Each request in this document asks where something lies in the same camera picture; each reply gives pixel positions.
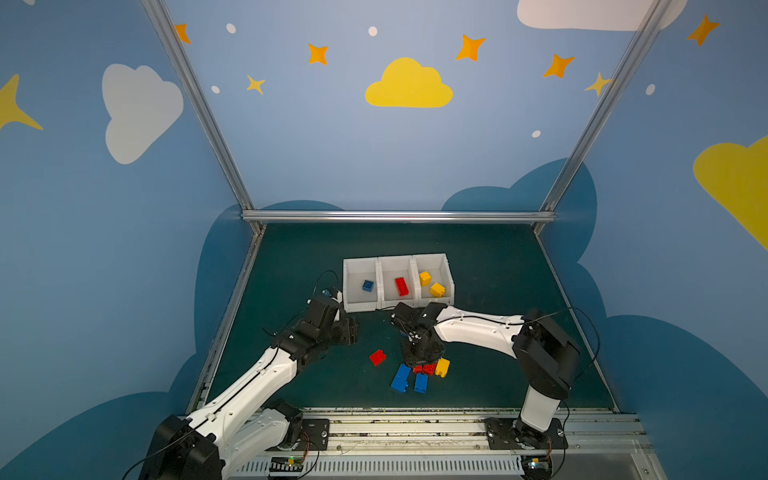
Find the yellow brick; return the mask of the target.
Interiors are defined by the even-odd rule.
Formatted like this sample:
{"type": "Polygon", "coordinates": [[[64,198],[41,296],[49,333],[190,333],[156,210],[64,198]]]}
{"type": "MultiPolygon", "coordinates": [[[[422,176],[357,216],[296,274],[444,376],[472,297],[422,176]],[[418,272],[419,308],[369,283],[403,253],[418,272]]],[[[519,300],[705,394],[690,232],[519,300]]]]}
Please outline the yellow brick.
{"type": "Polygon", "coordinates": [[[450,368],[450,361],[442,358],[435,364],[434,375],[444,378],[450,368]]]}
{"type": "Polygon", "coordinates": [[[443,298],[446,295],[447,289],[439,282],[435,282],[430,286],[429,293],[433,298],[443,298]]]}
{"type": "Polygon", "coordinates": [[[432,276],[431,276],[431,274],[428,271],[420,272],[419,273],[419,281],[420,281],[420,285],[422,287],[428,286],[428,285],[431,284],[432,276]]]}

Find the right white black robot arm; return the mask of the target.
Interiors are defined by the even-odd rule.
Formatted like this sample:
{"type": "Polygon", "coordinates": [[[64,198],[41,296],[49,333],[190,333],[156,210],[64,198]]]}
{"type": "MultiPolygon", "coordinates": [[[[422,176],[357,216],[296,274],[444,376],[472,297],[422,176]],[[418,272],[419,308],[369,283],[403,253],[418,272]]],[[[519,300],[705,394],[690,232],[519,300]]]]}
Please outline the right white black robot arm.
{"type": "Polygon", "coordinates": [[[447,343],[464,343],[514,358],[528,389],[519,419],[543,433],[566,400],[578,376],[581,352],[551,315],[497,316],[431,302],[417,309],[401,302],[391,324],[401,333],[401,352],[409,367],[437,365],[447,343]]]}

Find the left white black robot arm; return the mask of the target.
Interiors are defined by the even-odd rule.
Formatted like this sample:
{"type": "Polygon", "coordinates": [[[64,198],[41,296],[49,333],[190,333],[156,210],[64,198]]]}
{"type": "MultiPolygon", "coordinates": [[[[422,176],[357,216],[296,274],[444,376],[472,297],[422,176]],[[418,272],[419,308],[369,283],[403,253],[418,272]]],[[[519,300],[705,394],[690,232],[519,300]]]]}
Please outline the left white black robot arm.
{"type": "Polygon", "coordinates": [[[155,430],[140,479],[227,479],[256,454],[293,445],[302,413],[265,404],[334,345],[357,341],[342,292],[312,298],[298,323],[278,333],[259,360],[213,400],[185,417],[171,415],[155,430]]]}

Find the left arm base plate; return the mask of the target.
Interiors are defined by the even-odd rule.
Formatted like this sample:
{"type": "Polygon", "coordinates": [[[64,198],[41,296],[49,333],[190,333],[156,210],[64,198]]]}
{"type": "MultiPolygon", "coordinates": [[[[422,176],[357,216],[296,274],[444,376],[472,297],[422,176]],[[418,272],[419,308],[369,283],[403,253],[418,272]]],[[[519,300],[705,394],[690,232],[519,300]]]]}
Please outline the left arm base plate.
{"type": "Polygon", "coordinates": [[[330,421],[328,419],[303,419],[301,426],[291,424],[283,441],[269,452],[326,451],[328,449],[330,421]]]}

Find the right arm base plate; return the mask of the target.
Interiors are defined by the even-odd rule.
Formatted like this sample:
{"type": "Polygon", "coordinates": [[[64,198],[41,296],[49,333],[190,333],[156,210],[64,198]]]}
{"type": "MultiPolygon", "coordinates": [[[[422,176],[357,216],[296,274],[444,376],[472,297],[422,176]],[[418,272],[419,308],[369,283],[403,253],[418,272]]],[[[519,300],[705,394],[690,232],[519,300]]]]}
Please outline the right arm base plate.
{"type": "Polygon", "coordinates": [[[564,427],[552,418],[549,427],[540,432],[520,418],[486,418],[483,421],[491,450],[557,450],[567,449],[564,427]]]}

